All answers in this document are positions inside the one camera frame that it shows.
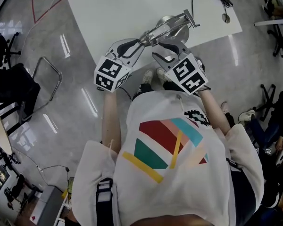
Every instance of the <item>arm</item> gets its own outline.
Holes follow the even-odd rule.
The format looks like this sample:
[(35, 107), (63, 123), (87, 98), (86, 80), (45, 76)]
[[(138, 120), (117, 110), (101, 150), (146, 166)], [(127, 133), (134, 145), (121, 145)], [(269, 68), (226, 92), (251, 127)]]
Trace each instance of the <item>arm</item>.
[(199, 92), (199, 95), (213, 129), (220, 128), (223, 134), (226, 135), (231, 129), (230, 124), (211, 92), (209, 90), (205, 90)]
[(65, 225), (76, 226), (79, 225), (78, 221), (76, 220), (72, 209), (68, 212), (67, 216), (65, 217)]
[(117, 93), (106, 92), (102, 122), (102, 144), (116, 153), (121, 149), (121, 128), (117, 113)]
[(283, 137), (280, 136), (279, 139), (277, 140), (276, 145), (275, 145), (275, 149), (278, 152), (278, 151), (281, 151), (282, 148), (283, 148)]

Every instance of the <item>chair base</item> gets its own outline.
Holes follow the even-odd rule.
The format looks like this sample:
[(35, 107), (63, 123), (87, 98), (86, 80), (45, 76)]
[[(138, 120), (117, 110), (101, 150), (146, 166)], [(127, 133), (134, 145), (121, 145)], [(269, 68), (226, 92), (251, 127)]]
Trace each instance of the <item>chair base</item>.
[(270, 97), (268, 95), (268, 92), (267, 92), (265, 86), (263, 84), (261, 84), (260, 86), (263, 89), (263, 92), (264, 92), (264, 95), (265, 95), (265, 98), (266, 98), (266, 103), (263, 106), (259, 107), (259, 108), (253, 107), (253, 110), (255, 112), (257, 112), (257, 111), (262, 111), (262, 110), (265, 109), (264, 116), (262, 116), (260, 118), (261, 121), (264, 121), (266, 119), (267, 115), (268, 115), (268, 112), (269, 112), (270, 108), (274, 107), (273, 99), (274, 99), (274, 96), (275, 96), (275, 85), (274, 84), (271, 85), (271, 88), (273, 90), (272, 90), (272, 94), (271, 94)]

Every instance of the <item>sneaker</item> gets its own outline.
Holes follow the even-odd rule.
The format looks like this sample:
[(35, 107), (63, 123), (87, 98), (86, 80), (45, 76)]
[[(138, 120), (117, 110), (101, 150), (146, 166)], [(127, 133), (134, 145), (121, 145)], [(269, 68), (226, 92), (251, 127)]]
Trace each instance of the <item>sneaker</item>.
[(165, 76), (166, 71), (163, 68), (158, 68), (156, 70), (157, 77), (160, 80), (160, 83), (163, 85), (167, 81), (171, 81), (168, 77)]
[(228, 103), (226, 101), (221, 104), (221, 110), (224, 114), (229, 113)]
[(247, 112), (242, 112), (239, 117), (238, 121), (250, 121), (252, 118), (252, 115), (255, 116), (255, 111), (254, 110), (249, 110)]
[(154, 75), (153, 70), (147, 70), (146, 73), (143, 75), (142, 84), (151, 84), (153, 75)]

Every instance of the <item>chair leg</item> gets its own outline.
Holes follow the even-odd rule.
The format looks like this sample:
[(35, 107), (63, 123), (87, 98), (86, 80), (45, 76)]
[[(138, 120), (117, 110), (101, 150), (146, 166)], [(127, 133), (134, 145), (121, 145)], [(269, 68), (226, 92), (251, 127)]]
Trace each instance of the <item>chair leg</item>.
[(278, 55), (278, 53), (280, 52), (280, 44), (279, 42), (277, 41), (276, 45), (275, 45), (275, 49), (274, 49), (274, 52), (273, 52), (273, 56), (276, 57)]
[(279, 36), (279, 46), (281, 47), (282, 52), (283, 52), (283, 35), (281, 33), (279, 25), (276, 25), (276, 29), (277, 29), (277, 33), (278, 33), (278, 36)]
[(271, 85), (271, 88), (273, 90), (272, 90), (272, 94), (271, 94), (270, 97), (268, 95), (268, 92), (267, 92), (265, 86), (261, 85), (261, 88), (263, 89), (264, 95), (266, 97), (266, 103), (263, 106), (259, 107), (259, 108), (253, 107), (253, 110), (255, 112), (257, 112), (257, 111), (262, 111), (262, 110), (265, 109), (264, 116), (262, 116), (260, 118), (260, 120), (264, 121), (266, 119), (267, 115), (268, 115), (268, 112), (269, 112), (270, 108), (274, 106), (273, 100), (274, 100), (274, 96), (275, 96), (275, 85), (274, 84)]
[(278, 35), (274, 31), (268, 30), (267, 33), (273, 35), (275, 39), (278, 39)]
[(8, 107), (9, 105), (13, 104), (14, 102), (5, 102), (3, 104), (0, 104), (0, 110), (4, 109), (5, 107)]
[(22, 124), (17, 123), (15, 124), (12, 128), (7, 130), (7, 135), (9, 136), (10, 134), (12, 134), (15, 130), (17, 130), (20, 126), (22, 126)]
[(14, 108), (12, 108), (9, 111), (5, 112), (3, 115), (0, 116), (1, 120), (3, 120), (4, 118), (8, 117), (13, 112), (16, 112), (17, 110), (19, 110), (19, 108), (20, 108), (19, 106), (15, 106)]
[(11, 68), (11, 63), (10, 63), (10, 55), (9, 55), (9, 53), (7, 53), (6, 55), (5, 55), (5, 58), (7, 59), (7, 61), (8, 61), (8, 67), (9, 67), (9, 69)]
[[(49, 103), (50, 101), (52, 101), (52, 99), (53, 99), (55, 93), (57, 92), (57, 89), (59, 88), (59, 86), (60, 86), (60, 84), (61, 84), (61, 82), (62, 82), (62, 79), (63, 79), (62, 73), (61, 73), (51, 62), (49, 62), (46, 57), (41, 57), (41, 58), (39, 58), (38, 63), (37, 63), (37, 65), (36, 65), (36, 68), (35, 68), (35, 70), (34, 70), (34, 72), (33, 72), (33, 79), (35, 78), (35, 76), (36, 76), (36, 74), (37, 74), (37, 71), (38, 71), (38, 68), (39, 68), (39, 65), (40, 65), (41, 60), (45, 60), (45, 62), (48, 63), (48, 64), (52, 67), (52, 69), (58, 74), (58, 76), (59, 76), (59, 81), (58, 81), (58, 83), (56, 84), (56, 87), (54, 88), (54, 90), (53, 90), (53, 92), (52, 92), (52, 94), (51, 94), (49, 100), (48, 100), (45, 104), (43, 104), (42, 106), (40, 106), (38, 109), (34, 110), (34, 112), (33, 112), (31, 115), (28, 115), (28, 116), (26, 116), (25, 118), (24, 118), (24, 117), (21, 118), (21, 121), (22, 121), (22, 122), (28, 121), (28, 120), (32, 117), (32, 115), (33, 115), (34, 113), (36, 113), (36, 112), (39, 111), (40, 109), (44, 108), (45, 106), (48, 105), (48, 103)], [(21, 111), (24, 111), (24, 108), (25, 108), (25, 101), (23, 101), (22, 104), (21, 104)]]
[(11, 41), (10, 41), (10, 43), (9, 43), (9, 45), (8, 45), (8, 51), (10, 51), (11, 47), (13, 46), (13, 42), (14, 42), (14, 40), (15, 40), (15, 37), (18, 36), (18, 35), (19, 35), (18, 32), (16, 32), (16, 33), (14, 34), (13, 38), (11, 39)]

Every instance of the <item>black strap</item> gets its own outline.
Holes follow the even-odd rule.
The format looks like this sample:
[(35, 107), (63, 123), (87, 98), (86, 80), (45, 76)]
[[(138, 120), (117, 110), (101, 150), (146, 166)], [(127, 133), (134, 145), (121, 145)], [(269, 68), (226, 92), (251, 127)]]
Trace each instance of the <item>black strap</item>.
[(235, 195), (236, 226), (243, 226), (256, 211), (255, 193), (244, 171), (238, 167), (238, 164), (229, 158), (226, 158), (226, 160), (230, 165)]
[(105, 178), (98, 183), (96, 191), (97, 226), (113, 226), (112, 185), (111, 178)]

